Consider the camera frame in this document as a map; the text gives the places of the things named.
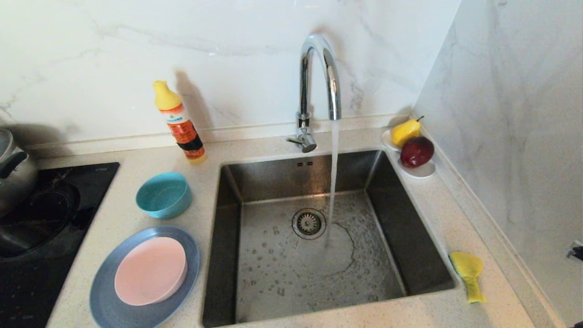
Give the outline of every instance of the black tape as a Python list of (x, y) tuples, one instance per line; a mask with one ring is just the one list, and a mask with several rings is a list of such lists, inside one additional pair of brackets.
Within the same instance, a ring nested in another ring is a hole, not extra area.
[(202, 141), (201, 138), (198, 135), (196, 135), (196, 138), (194, 138), (194, 140), (187, 142), (186, 144), (177, 143), (177, 145), (180, 148), (184, 149), (185, 151), (197, 151), (202, 148)]

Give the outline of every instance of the red apple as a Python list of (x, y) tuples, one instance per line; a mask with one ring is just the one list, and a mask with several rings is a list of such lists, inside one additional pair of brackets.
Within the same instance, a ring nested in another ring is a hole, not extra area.
[(429, 162), (434, 152), (431, 140), (426, 137), (411, 138), (401, 149), (401, 163), (408, 168), (418, 168)]

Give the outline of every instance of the countertop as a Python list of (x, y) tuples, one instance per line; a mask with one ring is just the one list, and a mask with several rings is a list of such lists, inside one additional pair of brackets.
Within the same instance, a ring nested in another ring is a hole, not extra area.
[[(382, 128), (342, 131), (340, 152), (384, 149), (380, 140), (383, 132)], [(190, 296), (161, 327), (202, 327), (215, 195), (221, 165), (331, 152), (330, 134), (316, 134), (315, 139), (318, 149), (309, 154), (302, 154), (283, 137), (208, 143), (205, 144), (208, 159), (198, 166), (191, 166), (177, 146), (41, 160), (43, 169), (104, 162), (121, 164), (69, 272), (48, 327), (97, 327), (89, 309), (89, 291), (97, 270), (124, 239), (156, 225), (184, 229), (194, 237), (201, 250), (201, 272)], [(387, 154), (395, 166), (397, 154), (391, 151)], [(436, 162), (438, 166), (442, 165), (440, 161)], [(487, 303), (468, 304), (465, 287), (461, 279), (454, 275), (456, 287), (447, 291), (237, 326), (535, 327), (512, 285), (440, 177), (439, 172), (447, 169), (440, 167), (437, 174), (423, 180), (407, 177), (399, 170), (397, 172), (442, 257), (447, 259), (448, 252), (460, 250), (482, 258), (484, 271), (479, 284), (488, 299)], [(148, 178), (167, 171), (180, 172), (187, 177), (194, 199), (189, 209), (179, 217), (160, 221), (140, 211), (135, 204), (135, 194)], [(453, 270), (449, 261), (446, 264)]]

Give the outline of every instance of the sink drain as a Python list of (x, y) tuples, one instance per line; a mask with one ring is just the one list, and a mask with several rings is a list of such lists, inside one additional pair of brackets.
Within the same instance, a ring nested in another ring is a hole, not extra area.
[(303, 208), (293, 216), (291, 226), (296, 235), (304, 239), (316, 239), (326, 230), (326, 219), (318, 210)]

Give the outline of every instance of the yellow sponge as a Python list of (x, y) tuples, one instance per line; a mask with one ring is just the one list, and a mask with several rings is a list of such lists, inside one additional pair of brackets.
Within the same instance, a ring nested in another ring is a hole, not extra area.
[(486, 298), (480, 292), (480, 287), (477, 284), (477, 278), (482, 273), (484, 267), (482, 260), (475, 255), (464, 252), (451, 252), (449, 254), (449, 259), (454, 265), (455, 271), (466, 283), (468, 302), (484, 303)]

